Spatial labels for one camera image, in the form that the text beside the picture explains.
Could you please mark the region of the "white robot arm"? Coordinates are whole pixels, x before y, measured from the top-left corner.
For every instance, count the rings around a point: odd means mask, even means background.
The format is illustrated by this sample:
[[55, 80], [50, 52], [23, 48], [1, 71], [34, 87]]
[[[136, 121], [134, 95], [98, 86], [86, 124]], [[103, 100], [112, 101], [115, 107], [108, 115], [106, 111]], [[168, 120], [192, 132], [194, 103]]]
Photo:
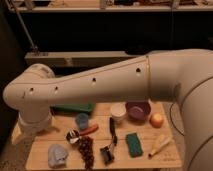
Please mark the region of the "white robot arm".
[[183, 170], [213, 171], [213, 50], [149, 53], [64, 77], [33, 64], [4, 88], [3, 99], [29, 133], [51, 124], [56, 104], [173, 101], [184, 125]]

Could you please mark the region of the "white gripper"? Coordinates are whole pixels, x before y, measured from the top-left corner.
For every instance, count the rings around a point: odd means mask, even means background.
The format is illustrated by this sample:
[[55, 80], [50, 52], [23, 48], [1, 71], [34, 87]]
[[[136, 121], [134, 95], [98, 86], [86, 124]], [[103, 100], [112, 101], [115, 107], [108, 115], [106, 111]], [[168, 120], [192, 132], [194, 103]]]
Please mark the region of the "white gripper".
[[42, 121], [35, 123], [25, 122], [21, 117], [18, 117], [18, 121], [11, 134], [11, 143], [16, 145], [31, 135], [36, 135], [42, 131], [50, 130], [54, 121], [55, 118], [51, 113], [49, 113]]

